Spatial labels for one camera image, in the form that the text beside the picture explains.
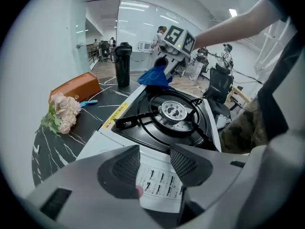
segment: artificial flower bouquet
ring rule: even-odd
[[[80,103],[72,97],[58,93],[51,96],[49,111],[41,120],[41,125],[48,127],[55,134],[68,134],[76,124],[76,116],[81,111]]]

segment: yellow warning label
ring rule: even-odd
[[[114,125],[114,119],[118,119],[123,113],[124,110],[128,107],[128,103],[122,103],[120,107],[113,112],[113,114],[108,118],[108,120],[102,125],[104,129],[111,128]]]

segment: black mesh chair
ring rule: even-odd
[[[102,57],[104,57],[104,59],[102,59],[101,61],[107,62],[108,55],[110,55],[110,44],[108,42],[102,42],[101,50],[102,50]]]
[[[215,69],[210,69],[210,85],[203,97],[208,100],[214,119],[219,115],[230,117],[230,109],[224,105],[230,92],[233,79],[231,76]]]

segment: black stove top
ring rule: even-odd
[[[112,131],[167,154],[171,144],[206,148],[206,140],[212,140],[203,101],[156,86],[145,88],[116,121]]]

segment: white stove body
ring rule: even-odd
[[[103,126],[95,132],[85,145],[77,160],[94,156],[102,152],[114,150],[123,146],[137,145],[112,131],[114,118],[120,118],[132,105],[134,100],[142,93],[146,85],[141,85],[134,91],[108,118]],[[219,136],[212,111],[207,100],[204,100],[207,118],[210,120],[213,141],[221,152]],[[161,212],[178,213],[181,203],[182,183],[171,165],[170,156],[151,148],[140,145],[141,166],[138,171],[136,184],[144,189],[143,196],[139,199],[142,208]]]

